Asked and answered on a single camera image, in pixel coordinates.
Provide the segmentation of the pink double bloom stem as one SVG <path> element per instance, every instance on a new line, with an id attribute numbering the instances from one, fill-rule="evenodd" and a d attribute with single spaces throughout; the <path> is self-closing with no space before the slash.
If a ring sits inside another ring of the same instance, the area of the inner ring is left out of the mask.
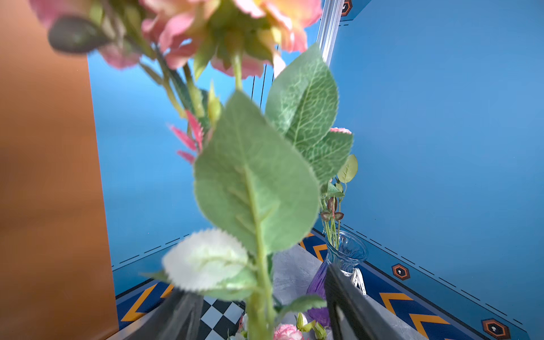
<path id="1" fill-rule="evenodd" d="M 324 187 L 321 196 L 320 218 L 327 240 L 331 247 L 338 250 L 340 246 L 340 227 L 344 213 L 341 212 L 341 203 L 347 192 L 347 184 L 358 173 L 358 160 L 350 154 L 344 165 L 339 167 L 339 154 L 334 152 L 334 142 L 337 135 L 344 133 L 351 135 L 351 130 L 344 127 L 333 127 L 321 142 L 319 152 L 314 156 L 313 167 L 317 166 L 317 175 L 320 178 L 329 176 L 329 183 Z"/>

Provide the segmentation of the bunch of pink flowers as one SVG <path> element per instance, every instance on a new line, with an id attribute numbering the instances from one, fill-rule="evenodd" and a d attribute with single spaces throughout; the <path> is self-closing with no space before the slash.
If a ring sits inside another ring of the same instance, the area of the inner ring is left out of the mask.
<path id="1" fill-rule="evenodd" d="M 238 322 L 238 330 L 228 339 L 249 339 L 248 332 L 248 316 L 243 314 Z M 296 315 L 295 324 L 279 324 L 276 327 L 273 340 L 304 340 L 304 339 L 328 339 L 330 331 L 322 326 L 317 321 L 307 321 L 305 314 L 298 313 Z"/>

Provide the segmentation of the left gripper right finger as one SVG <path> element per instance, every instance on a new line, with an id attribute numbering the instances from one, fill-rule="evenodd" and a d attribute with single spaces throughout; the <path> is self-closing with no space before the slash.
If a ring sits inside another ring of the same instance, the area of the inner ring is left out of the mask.
<path id="1" fill-rule="evenodd" d="M 325 293 L 334 339 L 402 338 L 334 264 L 327 269 Z"/>

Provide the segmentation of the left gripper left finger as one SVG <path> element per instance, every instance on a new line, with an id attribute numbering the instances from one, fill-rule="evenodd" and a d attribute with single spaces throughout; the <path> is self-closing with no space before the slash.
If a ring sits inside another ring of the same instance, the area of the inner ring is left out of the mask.
<path id="1" fill-rule="evenodd" d="M 195 293 L 174 289 L 128 340 L 195 340 L 201 324 L 204 299 Z"/>

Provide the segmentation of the large peach bloom stem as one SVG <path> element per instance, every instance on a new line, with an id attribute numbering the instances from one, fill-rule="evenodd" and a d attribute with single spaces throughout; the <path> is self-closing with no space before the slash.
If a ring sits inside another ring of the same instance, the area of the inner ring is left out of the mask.
<path id="1" fill-rule="evenodd" d="M 98 52 L 112 67 L 141 65 L 187 121 L 172 128 L 194 170 L 211 229 L 162 259 L 174 289 L 246 305 L 249 339 L 273 339 L 288 313 L 324 307 L 320 296 L 282 305 L 273 257 L 320 218 L 329 183 L 314 156 L 338 113 L 336 82 L 306 29 L 320 1 L 32 1 L 51 48 Z"/>

